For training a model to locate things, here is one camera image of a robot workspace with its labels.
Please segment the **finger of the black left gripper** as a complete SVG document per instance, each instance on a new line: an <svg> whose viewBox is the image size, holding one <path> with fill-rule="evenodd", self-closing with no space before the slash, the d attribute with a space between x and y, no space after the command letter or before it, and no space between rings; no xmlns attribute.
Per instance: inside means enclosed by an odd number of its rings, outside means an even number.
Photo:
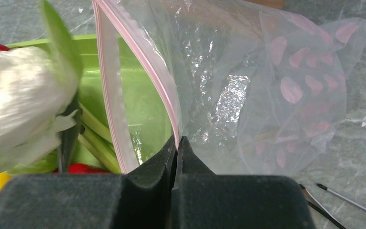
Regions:
<svg viewBox="0 0 366 229"><path fill-rule="evenodd" d="M70 115L71 112L76 111L71 117L72 121L75 121L76 125L60 132L61 144L57 148L58 152L58 172L66 173L69 170L71 164L73 152L76 146L76 142L81 129L81 108L79 105L79 95L76 94L72 102L68 105L63 115Z"/></svg>

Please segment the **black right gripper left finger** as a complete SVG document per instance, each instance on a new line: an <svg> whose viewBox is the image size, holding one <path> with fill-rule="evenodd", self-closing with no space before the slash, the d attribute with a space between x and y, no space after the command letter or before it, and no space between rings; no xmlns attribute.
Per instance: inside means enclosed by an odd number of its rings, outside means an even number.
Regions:
<svg viewBox="0 0 366 229"><path fill-rule="evenodd" d="M128 174L25 174L0 193L0 229L163 229L175 140Z"/></svg>

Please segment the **white cauliflower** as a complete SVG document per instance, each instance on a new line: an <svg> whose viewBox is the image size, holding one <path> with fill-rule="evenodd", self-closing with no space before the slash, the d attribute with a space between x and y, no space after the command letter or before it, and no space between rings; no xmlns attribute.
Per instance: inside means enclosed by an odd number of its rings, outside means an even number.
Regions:
<svg viewBox="0 0 366 229"><path fill-rule="evenodd" d="M48 50L35 46L0 51L0 172L28 167L61 144L74 125L64 115L83 75L80 51L63 20L46 0L41 14Z"/></svg>

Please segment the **clear pink zip top bag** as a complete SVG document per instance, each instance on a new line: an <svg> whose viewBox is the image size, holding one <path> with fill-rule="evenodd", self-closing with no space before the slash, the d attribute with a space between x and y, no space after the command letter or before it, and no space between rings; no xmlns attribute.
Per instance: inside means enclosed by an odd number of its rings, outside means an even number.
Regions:
<svg viewBox="0 0 366 229"><path fill-rule="evenodd" d="M316 25L242 0L95 0L104 104L123 173L139 164L118 40L154 85L175 145L187 137L217 174L293 176L332 139L366 20Z"/></svg>

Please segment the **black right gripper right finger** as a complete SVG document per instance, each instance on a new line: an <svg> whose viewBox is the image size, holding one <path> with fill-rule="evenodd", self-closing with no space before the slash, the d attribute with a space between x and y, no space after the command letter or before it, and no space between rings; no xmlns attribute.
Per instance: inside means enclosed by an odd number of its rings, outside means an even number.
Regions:
<svg viewBox="0 0 366 229"><path fill-rule="evenodd" d="M171 191L173 229L313 229L299 185L291 178L217 175L179 143Z"/></svg>

